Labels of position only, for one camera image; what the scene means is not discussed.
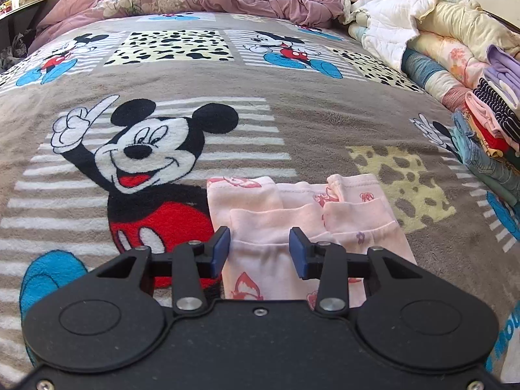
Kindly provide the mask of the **folded red garment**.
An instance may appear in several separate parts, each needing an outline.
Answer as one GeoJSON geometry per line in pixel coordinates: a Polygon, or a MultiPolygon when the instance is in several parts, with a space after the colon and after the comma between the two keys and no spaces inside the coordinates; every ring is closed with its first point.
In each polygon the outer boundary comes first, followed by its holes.
{"type": "Polygon", "coordinates": [[[503,158],[510,150],[503,138],[494,137],[478,121],[471,119],[470,124],[475,131],[485,153],[491,158],[503,158]]]}

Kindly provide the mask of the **folded lilac garment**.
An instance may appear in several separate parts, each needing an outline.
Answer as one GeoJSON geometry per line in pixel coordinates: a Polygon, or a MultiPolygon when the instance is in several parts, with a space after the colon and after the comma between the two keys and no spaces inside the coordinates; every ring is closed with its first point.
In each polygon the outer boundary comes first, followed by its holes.
{"type": "Polygon", "coordinates": [[[519,61],[494,44],[487,49],[489,66],[485,68],[485,78],[497,85],[519,110],[519,61]]]}

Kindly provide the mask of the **cream floral folded quilt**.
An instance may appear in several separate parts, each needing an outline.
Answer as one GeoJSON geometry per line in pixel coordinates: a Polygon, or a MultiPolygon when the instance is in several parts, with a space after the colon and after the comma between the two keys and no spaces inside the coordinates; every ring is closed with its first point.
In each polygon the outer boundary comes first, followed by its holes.
{"type": "Polygon", "coordinates": [[[490,46],[519,59],[519,35],[474,0],[436,0],[417,28],[420,34],[408,42],[409,49],[441,66],[423,87],[450,111],[463,105],[465,94],[483,77],[490,46]]]}

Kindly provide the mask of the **Mickey Mouse fleece blanket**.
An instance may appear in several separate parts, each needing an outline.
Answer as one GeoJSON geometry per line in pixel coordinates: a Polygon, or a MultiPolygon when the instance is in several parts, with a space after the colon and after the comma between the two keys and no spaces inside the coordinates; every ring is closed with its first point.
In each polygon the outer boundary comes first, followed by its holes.
{"type": "Polygon", "coordinates": [[[139,245],[165,253],[216,229],[211,178],[333,174],[375,175],[415,261],[495,310],[487,367],[517,383],[519,203],[452,141],[457,109],[487,129],[480,99],[450,111],[428,75],[412,50],[397,72],[341,33],[209,12],[101,20],[3,72],[1,383],[31,370],[22,280],[40,256],[90,270],[139,245]]]}

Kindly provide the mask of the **dark desk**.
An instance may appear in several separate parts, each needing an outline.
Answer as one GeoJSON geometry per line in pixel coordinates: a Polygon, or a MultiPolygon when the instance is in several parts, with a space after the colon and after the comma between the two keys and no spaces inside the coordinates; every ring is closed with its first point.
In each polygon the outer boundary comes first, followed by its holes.
{"type": "Polygon", "coordinates": [[[18,33],[35,28],[49,0],[1,0],[1,49],[11,46],[18,33]]]}

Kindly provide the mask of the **striped navy folded garment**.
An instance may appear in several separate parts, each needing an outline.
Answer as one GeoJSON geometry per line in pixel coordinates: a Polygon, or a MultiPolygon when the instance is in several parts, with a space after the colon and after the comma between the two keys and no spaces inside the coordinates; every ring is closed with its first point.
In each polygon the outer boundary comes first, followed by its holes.
{"type": "Polygon", "coordinates": [[[519,143],[519,118],[515,112],[508,106],[506,101],[491,87],[485,78],[479,79],[479,84],[473,93],[494,113],[494,119],[497,120],[501,129],[517,144],[519,143]]]}

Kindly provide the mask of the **white quilted comforter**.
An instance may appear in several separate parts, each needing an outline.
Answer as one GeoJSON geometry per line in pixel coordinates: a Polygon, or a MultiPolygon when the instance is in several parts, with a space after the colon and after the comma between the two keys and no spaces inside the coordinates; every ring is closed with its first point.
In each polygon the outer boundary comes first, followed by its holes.
{"type": "Polygon", "coordinates": [[[367,17],[361,45],[390,68],[401,70],[407,43],[419,36],[417,22],[436,7],[437,0],[341,0],[340,21],[348,24],[367,17]]]}

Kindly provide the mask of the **folded blue jeans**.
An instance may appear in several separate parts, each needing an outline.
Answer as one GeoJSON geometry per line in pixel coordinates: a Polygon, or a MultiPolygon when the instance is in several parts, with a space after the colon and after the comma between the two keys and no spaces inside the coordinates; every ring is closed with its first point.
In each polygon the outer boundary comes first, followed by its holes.
{"type": "Polygon", "coordinates": [[[452,121],[452,141],[463,164],[500,198],[515,207],[519,203],[519,176],[485,153],[460,109],[452,114],[452,121]]]}

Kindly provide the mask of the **pink printed children's pants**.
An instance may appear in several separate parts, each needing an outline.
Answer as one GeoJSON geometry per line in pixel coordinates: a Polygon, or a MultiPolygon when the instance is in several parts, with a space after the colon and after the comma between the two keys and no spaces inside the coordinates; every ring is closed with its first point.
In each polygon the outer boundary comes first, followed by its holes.
{"type": "Polygon", "coordinates": [[[350,253],[383,247],[409,262],[415,260],[373,174],[333,174],[324,184],[221,176],[209,179],[206,191],[214,228],[231,231],[222,270],[229,299],[302,299],[315,304],[317,281],[298,277],[289,253],[294,227],[312,242],[329,241],[350,253]]]}

